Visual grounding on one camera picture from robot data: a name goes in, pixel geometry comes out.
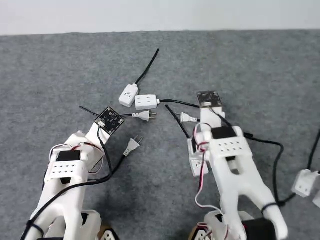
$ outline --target white extension cord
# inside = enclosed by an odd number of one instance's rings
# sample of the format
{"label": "white extension cord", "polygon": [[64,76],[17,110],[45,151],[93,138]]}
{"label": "white extension cord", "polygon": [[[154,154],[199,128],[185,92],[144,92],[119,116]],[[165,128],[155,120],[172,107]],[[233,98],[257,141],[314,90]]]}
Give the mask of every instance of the white extension cord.
{"label": "white extension cord", "polygon": [[130,108],[134,103],[135,96],[139,93],[137,84],[129,84],[125,87],[119,97],[119,103],[127,108]]}
{"label": "white extension cord", "polygon": [[155,109],[160,104],[160,99],[157,99],[156,95],[137,95],[134,101],[137,110]]}

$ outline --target circuit board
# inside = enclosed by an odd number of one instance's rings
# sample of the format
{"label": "circuit board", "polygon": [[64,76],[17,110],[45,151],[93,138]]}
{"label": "circuit board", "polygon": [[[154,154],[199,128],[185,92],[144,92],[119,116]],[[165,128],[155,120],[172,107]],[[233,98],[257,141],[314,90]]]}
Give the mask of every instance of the circuit board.
{"label": "circuit board", "polygon": [[217,108],[222,107],[218,92],[216,91],[199,91],[196,93],[200,108]]}
{"label": "circuit board", "polygon": [[125,120],[108,106],[94,122],[110,136],[125,122]]}

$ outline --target electrical plug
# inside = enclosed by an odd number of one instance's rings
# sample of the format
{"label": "electrical plug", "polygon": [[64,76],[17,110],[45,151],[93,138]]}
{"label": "electrical plug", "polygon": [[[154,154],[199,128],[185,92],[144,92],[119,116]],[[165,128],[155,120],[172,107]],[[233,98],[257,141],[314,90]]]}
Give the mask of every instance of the electrical plug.
{"label": "electrical plug", "polygon": [[133,118],[142,119],[147,122],[149,122],[150,119],[152,119],[152,120],[156,119],[155,117],[152,117],[150,115],[156,115],[156,113],[150,112],[150,111],[142,111],[142,112],[132,113]]}
{"label": "electrical plug", "polygon": [[198,123],[198,122],[200,122],[200,119],[198,119],[196,117],[192,117],[192,116],[186,114],[185,112],[176,113],[176,115],[180,115],[180,123],[188,123],[188,122]]}
{"label": "electrical plug", "polygon": [[133,150],[136,150],[138,147],[140,147],[140,143],[144,138],[140,137],[139,140],[138,138],[139,135],[137,135],[135,138],[130,138],[128,146],[126,147],[126,150],[124,151],[123,155],[128,156]]}

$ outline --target white wall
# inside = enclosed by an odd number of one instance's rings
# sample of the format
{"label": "white wall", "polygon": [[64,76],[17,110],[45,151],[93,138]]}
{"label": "white wall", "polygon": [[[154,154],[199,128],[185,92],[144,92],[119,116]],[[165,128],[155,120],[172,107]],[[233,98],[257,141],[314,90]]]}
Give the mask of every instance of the white wall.
{"label": "white wall", "polygon": [[320,0],[0,0],[0,35],[320,29]]}

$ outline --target square sensor board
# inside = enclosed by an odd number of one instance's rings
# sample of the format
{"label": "square sensor board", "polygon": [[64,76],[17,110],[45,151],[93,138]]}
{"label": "square sensor board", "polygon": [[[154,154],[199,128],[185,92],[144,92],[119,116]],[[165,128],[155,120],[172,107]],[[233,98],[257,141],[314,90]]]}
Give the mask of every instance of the square sensor board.
{"label": "square sensor board", "polygon": [[108,106],[94,122],[110,136],[125,122],[125,120]]}

